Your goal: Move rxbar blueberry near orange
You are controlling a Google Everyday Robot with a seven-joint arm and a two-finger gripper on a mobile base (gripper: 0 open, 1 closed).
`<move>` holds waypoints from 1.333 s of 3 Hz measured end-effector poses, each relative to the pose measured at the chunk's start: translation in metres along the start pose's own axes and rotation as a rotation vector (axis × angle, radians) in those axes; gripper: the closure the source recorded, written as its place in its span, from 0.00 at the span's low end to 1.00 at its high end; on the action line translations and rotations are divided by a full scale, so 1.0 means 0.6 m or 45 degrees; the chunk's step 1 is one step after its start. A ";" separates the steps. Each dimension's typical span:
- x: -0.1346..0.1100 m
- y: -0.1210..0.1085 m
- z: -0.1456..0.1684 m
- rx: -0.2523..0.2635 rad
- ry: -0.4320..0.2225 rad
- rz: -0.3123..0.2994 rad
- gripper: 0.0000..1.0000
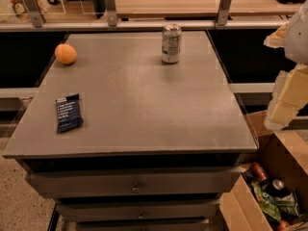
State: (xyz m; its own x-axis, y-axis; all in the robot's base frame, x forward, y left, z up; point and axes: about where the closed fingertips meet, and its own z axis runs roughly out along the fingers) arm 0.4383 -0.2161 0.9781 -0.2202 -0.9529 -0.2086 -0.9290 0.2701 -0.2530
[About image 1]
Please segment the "cream foam-padded gripper finger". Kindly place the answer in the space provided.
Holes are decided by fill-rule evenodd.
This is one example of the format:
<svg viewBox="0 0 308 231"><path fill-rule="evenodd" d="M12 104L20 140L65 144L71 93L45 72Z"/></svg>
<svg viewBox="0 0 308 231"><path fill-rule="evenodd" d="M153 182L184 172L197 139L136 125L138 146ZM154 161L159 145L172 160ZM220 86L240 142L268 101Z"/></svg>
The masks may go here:
<svg viewBox="0 0 308 231"><path fill-rule="evenodd" d="M280 26L275 32L267 36L264 45L270 48L284 48L288 24Z"/></svg>
<svg viewBox="0 0 308 231"><path fill-rule="evenodd" d="M308 104L308 65L297 64L290 72L276 77L264 125L278 131L287 127Z"/></svg>

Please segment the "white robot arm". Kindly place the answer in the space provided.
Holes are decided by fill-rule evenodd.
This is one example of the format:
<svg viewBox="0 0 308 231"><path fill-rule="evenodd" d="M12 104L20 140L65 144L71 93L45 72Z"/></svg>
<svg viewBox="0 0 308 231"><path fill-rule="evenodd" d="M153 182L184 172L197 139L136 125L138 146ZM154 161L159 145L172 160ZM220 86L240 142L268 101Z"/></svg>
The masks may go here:
<svg viewBox="0 0 308 231"><path fill-rule="evenodd" d="M283 48L285 57L295 62L294 69L280 71L276 77L266 112L266 128L278 131L308 104L308 0L288 23L266 37L264 45Z"/></svg>

